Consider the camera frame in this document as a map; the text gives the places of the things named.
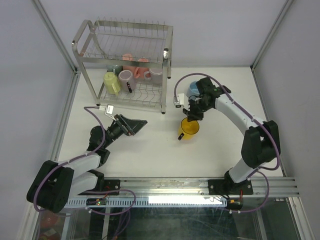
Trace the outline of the tall pink cup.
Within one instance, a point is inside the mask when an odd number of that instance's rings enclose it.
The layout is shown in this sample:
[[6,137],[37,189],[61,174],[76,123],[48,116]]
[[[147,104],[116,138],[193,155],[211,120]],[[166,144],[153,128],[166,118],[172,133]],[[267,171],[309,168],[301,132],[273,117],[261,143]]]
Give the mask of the tall pink cup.
[[[134,58],[133,58],[131,53],[125,53],[125,54],[122,55],[122,60],[123,61],[127,61],[127,62],[130,62],[130,61],[132,62],[134,60]],[[122,69],[131,71],[132,73],[134,73],[136,67],[132,66],[132,65],[123,65]]]

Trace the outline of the grey-blue round ceramic cup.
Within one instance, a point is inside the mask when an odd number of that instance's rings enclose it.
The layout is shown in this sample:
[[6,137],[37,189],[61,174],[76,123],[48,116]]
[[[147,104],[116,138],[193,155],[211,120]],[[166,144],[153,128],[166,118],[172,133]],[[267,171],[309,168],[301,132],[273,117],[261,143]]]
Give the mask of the grey-blue round ceramic cup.
[[114,73],[116,76],[120,74],[120,72],[123,71],[122,65],[107,65],[106,66],[108,72]]

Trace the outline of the lilac mug black handle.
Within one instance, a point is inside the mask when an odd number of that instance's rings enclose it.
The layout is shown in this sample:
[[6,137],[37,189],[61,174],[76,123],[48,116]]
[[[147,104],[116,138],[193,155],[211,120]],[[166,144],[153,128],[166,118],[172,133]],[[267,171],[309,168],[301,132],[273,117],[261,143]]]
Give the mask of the lilac mug black handle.
[[136,88],[136,80],[130,70],[122,70],[118,75],[118,79],[123,91],[130,94],[134,92]]

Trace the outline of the pale green mug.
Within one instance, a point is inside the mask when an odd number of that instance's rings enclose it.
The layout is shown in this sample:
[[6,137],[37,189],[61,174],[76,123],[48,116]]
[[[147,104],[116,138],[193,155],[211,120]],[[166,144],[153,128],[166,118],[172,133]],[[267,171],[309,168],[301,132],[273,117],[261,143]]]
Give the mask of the pale green mug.
[[118,96],[121,91],[121,85],[118,77],[113,73],[107,71],[103,76],[103,83],[106,88],[106,92],[110,95]]

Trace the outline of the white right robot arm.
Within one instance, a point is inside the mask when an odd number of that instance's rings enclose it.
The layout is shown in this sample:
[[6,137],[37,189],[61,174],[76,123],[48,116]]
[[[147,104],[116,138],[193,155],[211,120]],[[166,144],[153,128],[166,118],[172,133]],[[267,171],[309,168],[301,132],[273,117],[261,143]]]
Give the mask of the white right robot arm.
[[224,114],[242,133],[241,159],[225,173],[223,187],[230,194],[242,187],[242,182],[250,178],[265,164],[276,159],[280,164],[279,128],[273,120],[264,121],[249,113],[232,96],[224,85],[213,84],[213,78],[205,76],[196,82],[199,94],[187,97],[184,93],[175,96],[175,105],[183,107],[187,120],[201,121],[204,113],[215,109]]

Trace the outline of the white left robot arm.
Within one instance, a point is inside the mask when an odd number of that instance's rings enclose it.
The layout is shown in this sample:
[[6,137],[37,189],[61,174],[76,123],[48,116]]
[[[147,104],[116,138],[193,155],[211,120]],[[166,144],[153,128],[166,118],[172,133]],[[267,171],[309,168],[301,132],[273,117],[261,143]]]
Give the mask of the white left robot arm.
[[27,192],[27,201],[38,209],[56,214],[65,207],[69,198],[86,191],[96,195],[102,193],[104,174],[97,169],[110,156],[108,146],[122,135],[136,135],[147,123],[147,120],[129,119],[117,114],[108,128],[101,124],[93,127],[88,148],[82,155],[63,163],[47,160],[42,164]]

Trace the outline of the yellow mug black handle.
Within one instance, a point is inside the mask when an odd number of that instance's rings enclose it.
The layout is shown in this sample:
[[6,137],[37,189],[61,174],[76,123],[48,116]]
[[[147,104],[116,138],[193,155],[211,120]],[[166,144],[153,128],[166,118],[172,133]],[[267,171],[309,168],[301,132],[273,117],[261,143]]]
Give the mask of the yellow mug black handle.
[[188,118],[185,117],[180,122],[177,139],[179,141],[190,140],[199,132],[199,130],[200,125],[196,120],[188,121]]

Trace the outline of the lilac mug with handle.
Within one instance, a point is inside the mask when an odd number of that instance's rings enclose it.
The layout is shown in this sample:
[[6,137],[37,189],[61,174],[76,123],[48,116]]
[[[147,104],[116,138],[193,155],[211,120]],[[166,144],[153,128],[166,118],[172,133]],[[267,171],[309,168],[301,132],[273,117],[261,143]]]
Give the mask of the lilac mug with handle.
[[149,83],[161,85],[163,82],[163,70],[161,68],[149,68],[143,73],[143,77]]

